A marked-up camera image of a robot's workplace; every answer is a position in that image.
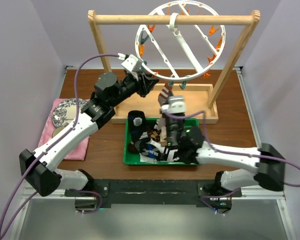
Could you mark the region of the green plastic bin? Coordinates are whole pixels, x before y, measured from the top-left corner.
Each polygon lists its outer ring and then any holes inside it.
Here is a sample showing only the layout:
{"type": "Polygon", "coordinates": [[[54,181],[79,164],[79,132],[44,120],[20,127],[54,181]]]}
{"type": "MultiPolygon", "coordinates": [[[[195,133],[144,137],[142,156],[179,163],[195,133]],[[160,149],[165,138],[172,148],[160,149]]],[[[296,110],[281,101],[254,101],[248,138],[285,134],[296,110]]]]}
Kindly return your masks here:
{"type": "MultiPolygon", "coordinates": [[[[147,117],[146,121],[150,124],[156,124],[157,120],[159,118],[155,117],[147,117]]],[[[199,121],[196,118],[188,118],[185,120],[185,127],[189,128],[192,126],[199,127],[199,121]]],[[[125,135],[124,135],[124,149],[123,149],[123,163],[125,165],[129,166],[151,166],[151,165],[157,165],[157,166],[191,166],[187,165],[183,162],[177,162],[177,161],[155,161],[155,159],[152,158],[145,158],[141,159],[141,156],[139,153],[131,153],[128,150],[128,145],[132,141],[132,137],[130,135],[130,129],[129,129],[129,121],[126,120],[125,122],[125,135]]]]}

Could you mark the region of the white round clip hanger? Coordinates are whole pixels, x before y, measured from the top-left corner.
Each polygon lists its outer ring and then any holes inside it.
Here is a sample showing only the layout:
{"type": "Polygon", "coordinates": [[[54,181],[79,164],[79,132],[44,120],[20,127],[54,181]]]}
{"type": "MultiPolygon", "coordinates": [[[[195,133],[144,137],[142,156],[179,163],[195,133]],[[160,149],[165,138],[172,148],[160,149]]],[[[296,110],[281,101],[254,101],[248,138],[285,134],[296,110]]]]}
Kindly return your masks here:
{"type": "Polygon", "coordinates": [[[179,87],[184,90],[187,85],[187,81],[200,77],[200,76],[206,76],[208,74],[208,71],[210,68],[215,64],[215,62],[219,59],[221,56],[225,43],[226,43],[226,28],[224,25],[220,24],[219,29],[221,30],[220,39],[216,46],[213,46],[210,42],[207,35],[203,33],[203,31],[200,29],[200,27],[195,24],[193,27],[199,32],[201,38],[205,41],[205,43],[209,46],[210,50],[213,52],[213,56],[211,58],[208,58],[208,65],[206,67],[203,67],[201,63],[197,60],[194,53],[192,52],[191,48],[187,44],[186,40],[183,38],[180,30],[178,29],[176,25],[177,16],[189,16],[189,12],[186,9],[186,5],[192,5],[197,7],[199,10],[204,9],[208,11],[212,16],[218,17],[219,14],[210,6],[194,1],[194,0],[175,0],[171,1],[165,4],[162,4],[158,7],[156,7],[154,10],[152,10],[149,15],[150,16],[169,16],[169,24],[167,24],[167,28],[171,31],[173,36],[176,38],[178,43],[180,44],[182,50],[184,51],[185,55],[189,59],[190,63],[194,67],[194,70],[196,73],[192,75],[186,75],[186,76],[179,76],[175,70],[175,68],[172,66],[170,61],[168,60],[167,56],[164,54],[162,49],[160,48],[158,42],[155,40],[153,36],[153,30],[155,29],[155,24],[149,25],[149,24],[141,24],[137,30],[136,37],[135,37],[135,52],[138,58],[143,58],[144,53],[144,44],[147,40],[150,40],[154,47],[159,52],[160,56],[164,60],[165,64],[168,66],[170,71],[172,72],[172,75],[170,77],[161,75],[157,72],[152,71],[148,66],[147,63],[144,61],[141,65],[141,69],[149,72],[153,76],[163,79],[165,81],[169,82],[170,86],[173,86],[175,82],[180,82],[181,84],[179,87]]]}

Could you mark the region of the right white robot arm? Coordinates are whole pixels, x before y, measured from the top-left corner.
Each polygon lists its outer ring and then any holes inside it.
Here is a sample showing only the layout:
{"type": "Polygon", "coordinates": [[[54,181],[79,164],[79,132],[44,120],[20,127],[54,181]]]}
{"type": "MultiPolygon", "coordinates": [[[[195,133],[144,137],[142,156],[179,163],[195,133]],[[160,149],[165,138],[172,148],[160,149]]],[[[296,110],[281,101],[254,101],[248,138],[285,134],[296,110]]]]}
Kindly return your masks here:
{"type": "Polygon", "coordinates": [[[234,167],[233,171],[219,171],[207,190],[223,197],[242,187],[260,186],[281,192],[285,185],[284,158],[270,144],[260,148],[240,148],[212,144],[206,133],[197,126],[184,126],[185,116],[164,114],[167,146],[172,159],[185,164],[218,164],[234,167]]]}

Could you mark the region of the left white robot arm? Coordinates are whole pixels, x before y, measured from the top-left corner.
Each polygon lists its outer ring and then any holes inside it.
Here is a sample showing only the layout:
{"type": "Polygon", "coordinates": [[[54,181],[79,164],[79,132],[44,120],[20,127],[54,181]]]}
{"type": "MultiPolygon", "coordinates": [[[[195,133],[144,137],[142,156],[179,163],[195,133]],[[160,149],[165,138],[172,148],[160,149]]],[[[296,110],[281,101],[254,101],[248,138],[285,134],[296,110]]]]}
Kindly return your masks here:
{"type": "Polygon", "coordinates": [[[58,169],[60,162],[85,138],[101,129],[116,114],[117,105],[135,93],[145,97],[158,82],[158,78],[143,72],[126,73],[122,81],[113,72],[101,74],[90,101],[71,123],[33,152],[21,152],[20,170],[26,181],[42,197],[58,189],[75,189],[82,196],[89,196],[94,190],[94,179],[82,169],[58,169]]]}

